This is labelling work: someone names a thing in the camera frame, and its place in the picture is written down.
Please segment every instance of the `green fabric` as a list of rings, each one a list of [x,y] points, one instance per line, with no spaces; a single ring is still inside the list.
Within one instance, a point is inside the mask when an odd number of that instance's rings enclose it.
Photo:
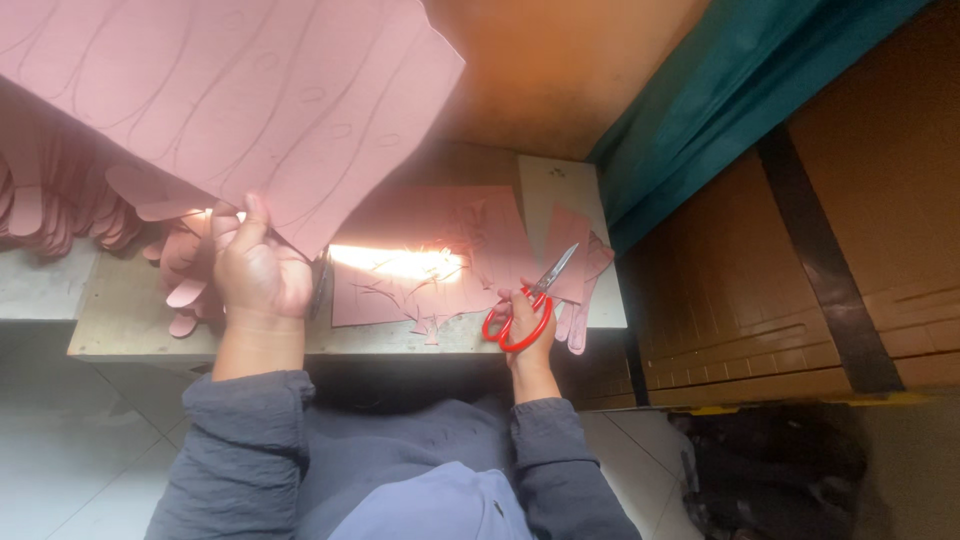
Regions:
[[[588,161],[623,254],[930,0],[713,0]]]

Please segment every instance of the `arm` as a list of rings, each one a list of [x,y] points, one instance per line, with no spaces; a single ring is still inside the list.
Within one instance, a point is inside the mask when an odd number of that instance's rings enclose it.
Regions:
[[[536,327],[520,291],[499,291],[509,299],[513,340]],[[505,304],[498,310],[506,311]],[[527,524],[541,540],[552,538],[640,538],[587,448],[580,418],[550,370],[550,346],[557,323],[550,314],[543,334],[527,349],[507,354],[514,376],[511,436],[516,448],[517,497]]]
[[[193,422],[147,529],[149,539],[293,538],[308,449],[303,410],[314,387],[303,367],[310,269],[268,236],[262,203],[211,216],[214,280],[227,329],[210,375],[183,394]]]

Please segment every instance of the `sleeve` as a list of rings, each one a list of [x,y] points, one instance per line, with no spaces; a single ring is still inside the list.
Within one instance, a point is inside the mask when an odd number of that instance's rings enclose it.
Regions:
[[[303,371],[212,382],[183,393],[192,421],[146,538],[293,538],[309,452]]]
[[[512,412],[518,497],[540,540],[640,538],[587,448],[569,401],[534,400]]]

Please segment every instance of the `wooden table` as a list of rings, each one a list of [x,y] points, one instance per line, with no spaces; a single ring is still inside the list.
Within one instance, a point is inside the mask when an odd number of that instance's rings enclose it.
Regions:
[[[513,152],[474,145],[443,143],[411,157],[385,184],[504,184],[514,188],[527,233],[538,256],[554,202],[580,211],[593,230],[609,243],[592,165],[517,156]],[[214,358],[216,325],[200,324],[192,335],[176,339],[167,331],[174,312],[164,303],[158,269],[139,255],[149,238],[117,254],[101,254],[89,280],[85,303],[68,353],[87,361],[183,362]],[[410,333],[414,321],[360,327],[330,326],[330,298],[324,298],[317,320],[308,322],[309,355],[351,359],[383,356],[400,359],[501,355],[485,341],[480,325],[486,313],[465,313],[438,333],[440,345],[424,345],[424,336]],[[600,277],[590,302],[592,329],[626,328],[616,271],[611,265]]]

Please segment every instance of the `tiled floor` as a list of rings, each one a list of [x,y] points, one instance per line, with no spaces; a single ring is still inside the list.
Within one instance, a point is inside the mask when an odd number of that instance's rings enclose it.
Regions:
[[[189,427],[191,379],[64,357],[72,325],[0,324],[3,538],[133,539]],[[657,412],[583,414],[587,440],[647,540],[702,538],[681,503],[686,439]]]

